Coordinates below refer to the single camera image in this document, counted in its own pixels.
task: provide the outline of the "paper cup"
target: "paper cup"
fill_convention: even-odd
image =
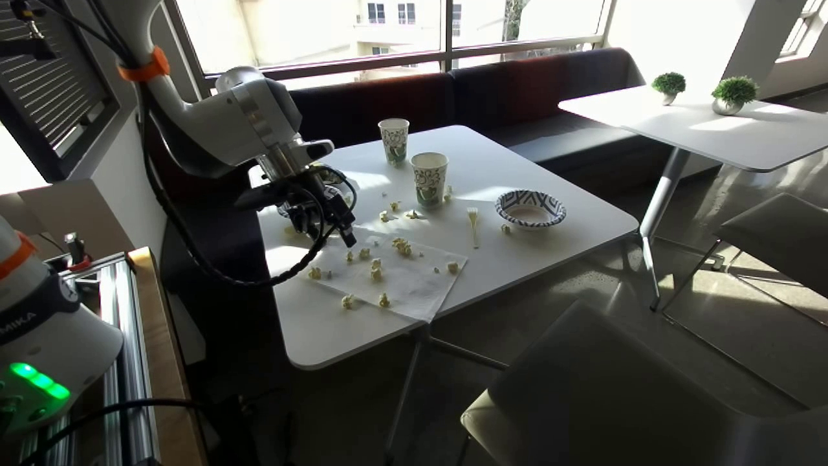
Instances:
[[[441,208],[446,202],[446,171],[447,160],[442,153],[416,153],[411,158],[415,165],[415,188],[416,202],[424,210]]]
[[[408,120],[380,120],[377,126],[389,164],[403,164],[408,145]]]

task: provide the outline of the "white bowl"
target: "white bowl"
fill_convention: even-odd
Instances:
[[[507,222],[526,230],[547,230],[560,224],[566,217],[562,202],[548,197],[547,191],[515,188],[498,200],[498,211]]]

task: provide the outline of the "green light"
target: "green light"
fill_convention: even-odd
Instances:
[[[60,382],[53,382],[50,388],[48,388],[48,393],[53,395],[53,398],[71,398],[72,393],[66,388],[66,386],[60,386]]]
[[[37,371],[33,371],[31,365],[27,365],[27,362],[14,362],[10,371],[14,371],[15,376],[27,377],[27,381],[29,381],[31,376],[37,376]]]
[[[31,381],[31,386],[45,388],[45,391],[48,391],[48,386],[53,386],[53,377],[45,372],[31,376],[29,381]]]

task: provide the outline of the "floor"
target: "floor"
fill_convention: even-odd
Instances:
[[[828,112],[822,94],[793,104]],[[626,243],[438,321],[434,334],[512,359],[566,303],[606,309],[612,296],[621,296],[608,312],[732,407],[776,416],[828,404],[828,334],[815,324],[828,316],[828,303],[728,246],[701,263],[718,224],[729,215],[773,191],[828,204],[825,184],[825,153],[773,174],[720,169],[683,180],[656,246],[659,312],[647,309],[650,277],[639,270],[637,243]],[[650,193],[619,191],[608,200],[643,215]],[[714,262],[737,263],[742,274],[718,271]],[[192,372],[196,395],[231,407],[213,421],[217,432],[207,426],[216,463],[240,463],[245,454],[265,466],[383,463],[411,347],[403,336],[335,368],[300,372],[284,362],[266,325],[251,324],[213,355],[207,371]],[[490,466],[487,454],[465,442],[458,416],[494,377],[498,371],[428,353],[399,429],[397,463],[450,466],[465,451],[464,466]]]

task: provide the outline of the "potted plant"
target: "potted plant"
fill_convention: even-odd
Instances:
[[[737,114],[749,100],[756,98],[756,83],[749,74],[732,74],[724,77],[712,96],[718,114]]]
[[[685,91],[685,79],[681,72],[663,72],[652,79],[652,88],[666,96],[666,107],[676,100],[679,94]]]

